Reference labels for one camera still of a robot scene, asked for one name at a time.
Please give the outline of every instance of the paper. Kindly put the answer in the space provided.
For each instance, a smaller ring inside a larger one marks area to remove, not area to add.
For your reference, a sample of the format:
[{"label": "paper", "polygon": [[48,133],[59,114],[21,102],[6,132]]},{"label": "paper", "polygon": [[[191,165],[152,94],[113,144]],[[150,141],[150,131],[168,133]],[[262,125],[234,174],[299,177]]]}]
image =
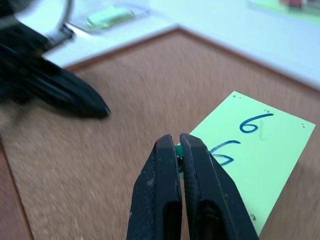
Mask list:
[{"label": "paper", "polygon": [[308,22],[320,24],[320,15],[303,11],[303,10],[290,10],[285,4],[281,4],[279,0],[255,0],[248,2],[250,6],[268,10],[270,12],[280,13],[283,15],[299,18]]},{"label": "paper", "polygon": [[234,91],[190,134],[234,180],[259,235],[314,128]]}]

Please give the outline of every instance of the cork board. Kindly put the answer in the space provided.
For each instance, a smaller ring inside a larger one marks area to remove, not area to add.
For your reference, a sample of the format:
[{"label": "cork board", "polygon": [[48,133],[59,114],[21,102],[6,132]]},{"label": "cork board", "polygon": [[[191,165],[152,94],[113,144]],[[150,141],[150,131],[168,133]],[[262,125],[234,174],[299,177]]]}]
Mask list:
[{"label": "cork board", "polygon": [[[320,93],[181,33],[77,73],[110,106],[105,120],[2,106],[1,135],[35,240],[125,239],[133,184],[156,139],[191,132],[240,92],[320,124]],[[316,127],[260,239],[320,236]],[[184,218],[182,239],[188,239]]]}]

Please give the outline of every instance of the clear plastic container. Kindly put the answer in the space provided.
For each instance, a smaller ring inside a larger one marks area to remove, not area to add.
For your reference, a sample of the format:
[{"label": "clear plastic container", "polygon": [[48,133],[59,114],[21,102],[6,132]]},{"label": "clear plastic container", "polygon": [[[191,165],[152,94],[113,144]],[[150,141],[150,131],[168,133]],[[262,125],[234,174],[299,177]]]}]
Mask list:
[{"label": "clear plastic container", "polygon": [[[103,9],[106,9],[109,6],[114,6],[116,8],[128,8],[134,16],[124,21],[120,21],[117,24],[112,25],[111,27],[91,27],[88,24],[88,17],[92,14],[98,13]],[[73,13],[71,15],[68,24],[88,33],[88,34],[98,34],[106,32],[112,28],[117,27],[136,19],[140,19],[149,15],[149,10],[140,6],[136,6],[130,3],[124,3],[119,1],[112,0],[76,0]]]}]

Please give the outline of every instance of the blurry black object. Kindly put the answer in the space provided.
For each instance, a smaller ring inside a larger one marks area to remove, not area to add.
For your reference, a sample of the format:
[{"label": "blurry black object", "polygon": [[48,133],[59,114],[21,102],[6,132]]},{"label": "blurry black object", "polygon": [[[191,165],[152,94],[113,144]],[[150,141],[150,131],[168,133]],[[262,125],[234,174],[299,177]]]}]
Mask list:
[{"label": "blurry black object", "polygon": [[[259,240],[238,189],[201,139],[180,135],[190,240]],[[182,194],[175,145],[158,139],[132,193],[127,240],[179,240]]]},{"label": "blurry black object", "polygon": [[0,19],[9,16],[0,22],[0,101],[12,99],[24,104],[38,97],[79,117],[110,115],[108,106],[90,85],[43,58],[46,52],[72,39],[74,32],[62,24],[52,36],[45,37],[22,24],[12,14],[32,1],[23,2],[0,0]]}]

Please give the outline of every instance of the blue handwritten digit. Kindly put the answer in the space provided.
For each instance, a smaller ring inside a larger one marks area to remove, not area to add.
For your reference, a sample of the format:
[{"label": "blue handwritten digit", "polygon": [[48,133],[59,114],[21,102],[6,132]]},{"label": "blue handwritten digit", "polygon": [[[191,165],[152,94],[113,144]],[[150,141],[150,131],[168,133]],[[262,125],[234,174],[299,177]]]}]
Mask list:
[{"label": "blue handwritten digit", "polygon": [[219,148],[221,148],[221,147],[223,147],[224,145],[227,145],[227,144],[241,144],[241,142],[236,141],[236,140],[225,141],[225,142],[219,144],[218,146],[216,146],[216,147],[214,147],[214,148],[212,148],[210,150],[210,153],[212,154],[212,156],[217,157],[217,158],[227,159],[227,161],[225,161],[223,163],[220,163],[221,166],[230,164],[230,163],[232,163],[234,161],[234,159],[232,157],[230,157],[230,156],[222,155],[222,154],[213,154],[216,150],[218,150]]},{"label": "blue handwritten digit", "polygon": [[[255,116],[255,117],[249,118],[248,120],[245,120],[243,123],[240,124],[240,127],[239,127],[240,131],[245,133],[245,134],[253,133],[254,131],[256,131],[258,129],[258,126],[254,125],[254,124],[248,124],[249,122],[251,122],[253,120],[256,120],[256,119],[261,119],[261,118],[273,116],[273,115],[274,115],[273,113],[267,113],[267,114],[263,114],[263,115],[259,115],[259,116]],[[247,127],[247,126],[251,126],[251,127],[253,127],[253,129],[252,130],[244,130],[244,127]]]}]

